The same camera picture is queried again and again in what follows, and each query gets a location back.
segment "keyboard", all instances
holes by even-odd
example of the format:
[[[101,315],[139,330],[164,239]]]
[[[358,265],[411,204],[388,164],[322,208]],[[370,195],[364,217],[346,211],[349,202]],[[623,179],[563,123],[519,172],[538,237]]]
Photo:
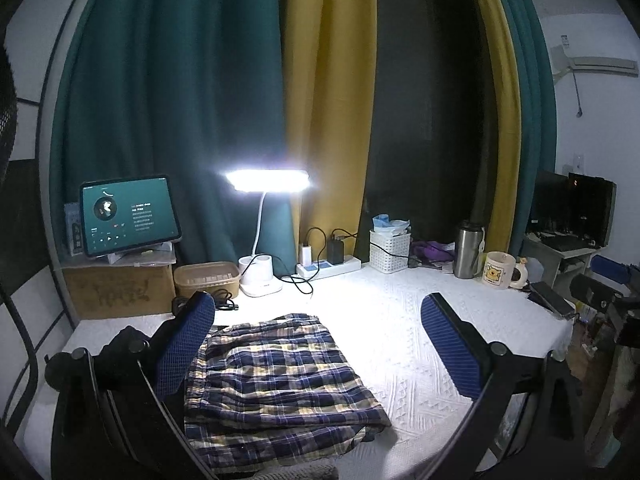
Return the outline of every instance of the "keyboard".
[[[571,235],[544,236],[540,238],[540,241],[561,253],[591,247],[588,241]]]

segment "woven plastic basket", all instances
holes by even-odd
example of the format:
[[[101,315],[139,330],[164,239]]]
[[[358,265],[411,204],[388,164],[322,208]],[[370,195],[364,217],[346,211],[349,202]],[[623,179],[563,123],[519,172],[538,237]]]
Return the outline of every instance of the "woven plastic basket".
[[[409,256],[409,244],[411,234],[387,237],[375,231],[369,231],[369,239],[373,244],[379,245],[385,251],[398,256],[391,256],[381,251],[374,245],[369,245],[369,265],[384,274],[391,274],[398,270],[406,269]]]

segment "teal curtain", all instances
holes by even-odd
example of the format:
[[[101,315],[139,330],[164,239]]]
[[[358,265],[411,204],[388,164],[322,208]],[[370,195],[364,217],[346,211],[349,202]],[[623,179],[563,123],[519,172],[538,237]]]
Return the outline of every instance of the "teal curtain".
[[[542,49],[544,37],[532,1],[501,2],[507,15],[516,53],[522,109],[518,193],[509,243],[509,252],[517,256],[529,222],[538,170],[540,167],[546,168],[551,159],[555,164],[556,108],[555,96],[549,93],[546,85],[548,79],[551,78],[552,81],[551,68],[546,46]],[[550,104],[550,97],[553,98],[553,105]]]
[[[164,173],[185,263],[249,254],[260,197],[224,174],[286,161],[278,19],[278,0],[90,0],[54,117],[56,240],[81,182]],[[268,194],[258,250],[293,271],[293,240],[289,196]]]

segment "plastic container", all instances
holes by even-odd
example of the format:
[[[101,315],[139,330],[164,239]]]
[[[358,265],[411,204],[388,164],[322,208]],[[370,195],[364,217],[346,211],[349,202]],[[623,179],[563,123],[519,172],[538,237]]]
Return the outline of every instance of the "plastic container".
[[[174,272],[174,283],[179,296],[190,298],[196,290],[209,294],[224,288],[231,297],[238,295],[240,271],[231,262],[213,262],[178,267]]]
[[[384,274],[398,272],[408,267],[409,244],[411,233],[387,237],[380,233],[369,231],[369,240],[382,247],[385,251],[398,256],[391,256],[374,245],[369,245],[369,265]]]

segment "textured tablecloth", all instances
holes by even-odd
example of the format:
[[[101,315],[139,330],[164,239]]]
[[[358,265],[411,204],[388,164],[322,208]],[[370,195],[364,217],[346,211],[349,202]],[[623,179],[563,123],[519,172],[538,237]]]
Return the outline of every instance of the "textured tablecloth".
[[[420,303],[430,292],[440,292],[487,342],[502,341],[515,354],[543,357],[551,349],[565,349],[571,339],[571,323],[553,318],[526,294],[493,290],[437,270],[406,269],[387,275],[365,267],[312,283],[313,296],[300,294],[293,285],[263,298],[241,294],[236,299],[239,310],[218,311],[215,323],[258,322],[305,312],[318,316],[330,330],[392,421],[375,441],[336,459],[345,480],[411,478],[444,446],[471,406],[458,394],[420,324]],[[85,346],[97,353],[126,324],[150,335],[163,319],[83,321],[65,350]],[[45,386],[25,434],[28,457],[43,472],[49,467],[54,407],[55,392]],[[43,433],[49,435],[48,443],[42,437],[30,442]]]

